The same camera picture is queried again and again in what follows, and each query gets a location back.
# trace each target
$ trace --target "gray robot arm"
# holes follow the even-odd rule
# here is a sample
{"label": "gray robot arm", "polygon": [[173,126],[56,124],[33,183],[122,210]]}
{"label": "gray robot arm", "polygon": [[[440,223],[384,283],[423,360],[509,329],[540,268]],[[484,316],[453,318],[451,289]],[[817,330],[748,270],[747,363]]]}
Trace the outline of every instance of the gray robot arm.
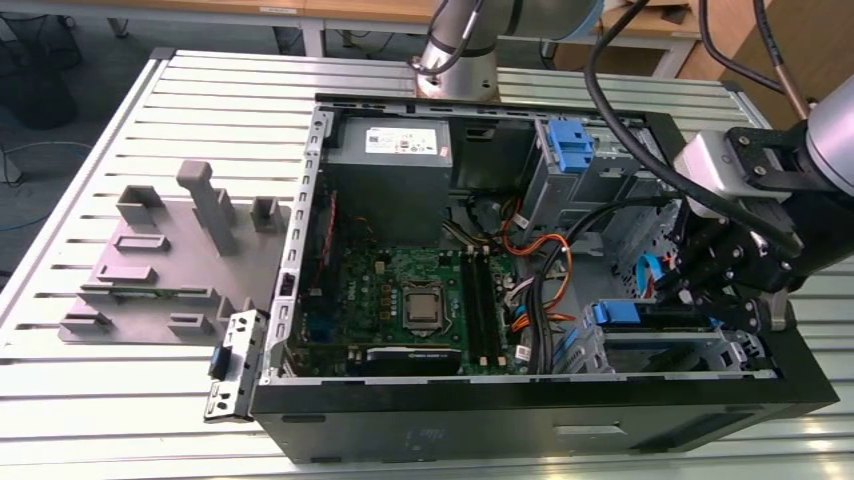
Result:
{"label": "gray robot arm", "polygon": [[471,101],[492,99],[499,35],[563,39],[585,34],[601,9],[603,0],[441,0],[424,53],[409,62],[419,94]]}

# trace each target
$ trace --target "black front panel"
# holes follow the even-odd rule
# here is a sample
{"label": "black front panel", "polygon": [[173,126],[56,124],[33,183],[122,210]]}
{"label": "black front panel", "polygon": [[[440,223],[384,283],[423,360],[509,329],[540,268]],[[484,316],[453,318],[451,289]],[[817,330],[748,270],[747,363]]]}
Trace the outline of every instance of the black front panel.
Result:
{"label": "black front panel", "polygon": [[294,463],[416,462],[680,451],[769,415],[721,406],[443,412],[264,414],[257,420]]}

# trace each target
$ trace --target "ram slot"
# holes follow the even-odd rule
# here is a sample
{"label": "ram slot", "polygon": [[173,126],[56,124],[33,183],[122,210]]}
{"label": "ram slot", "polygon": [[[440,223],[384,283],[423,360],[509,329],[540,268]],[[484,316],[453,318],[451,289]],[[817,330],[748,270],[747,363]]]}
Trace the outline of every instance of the ram slot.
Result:
{"label": "ram slot", "polygon": [[495,284],[489,270],[488,255],[475,257],[475,278],[477,281],[477,301],[480,305],[480,325],[484,351],[489,365],[503,367],[507,360],[501,355],[501,338],[497,333],[497,311],[495,308]]}
{"label": "ram slot", "polygon": [[483,319],[480,317],[480,301],[477,299],[477,280],[475,277],[473,262],[473,255],[464,254],[461,256],[460,276],[463,280],[463,307],[465,309],[465,326],[468,330],[468,357],[471,363],[485,366]]}

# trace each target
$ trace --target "floor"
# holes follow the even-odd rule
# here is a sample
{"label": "floor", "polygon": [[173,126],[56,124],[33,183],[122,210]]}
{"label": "floor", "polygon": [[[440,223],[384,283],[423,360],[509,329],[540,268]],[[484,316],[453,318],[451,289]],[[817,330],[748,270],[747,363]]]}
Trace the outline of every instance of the floor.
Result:
{"label": "floor", "polygon": [[[302,54],[298,31],[293,29],[278,29],[273,33],[272,28],[252,26],[132,21],[129,36],[116,39],[105,19],[77,17],[74,22],[73,35],[84,62],[68,70],[64,77],[77,102],[77,118],[61,128],[34,131],[24,128],[0,108],[0,144],[5,150],[33,142],[93,145],[154,47],[277,54],[277,45],[281,45],[289,54]],[[420,53],[424,37],[373,33],[353,38],[353,43],[354,47],[344,48],[340,33],[328,31],[328,56],[404,60]],[[533,42],[501,42],[496,51],[501,66],[543,68]],[[41,223],[14,227],[50,212],[85,156],[84,147],[66,144],[42,145],[9,154],[26,181],[17,188],[0,181],[0,286],[4,273],[14,270]]]}

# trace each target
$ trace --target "blue cable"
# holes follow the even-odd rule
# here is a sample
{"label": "blue cable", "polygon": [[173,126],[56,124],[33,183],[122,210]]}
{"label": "blue cable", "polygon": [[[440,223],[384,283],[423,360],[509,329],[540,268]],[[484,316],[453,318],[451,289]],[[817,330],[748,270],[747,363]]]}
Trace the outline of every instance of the blue cable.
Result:
{"label": "blue cable", "polygon": [[50,216],[50,214],[48,213],[42,217],[38,217],[38,218],[36,218],[34,220],[30,220],[26,223],[21,223],[20,225],[12,225],[9,227],[0,227],[0,232],[10,232],[12,230],[20,230],[21,228],[26,228],[30,225],[34,225],[36,223],[44,221],[49,216]]}

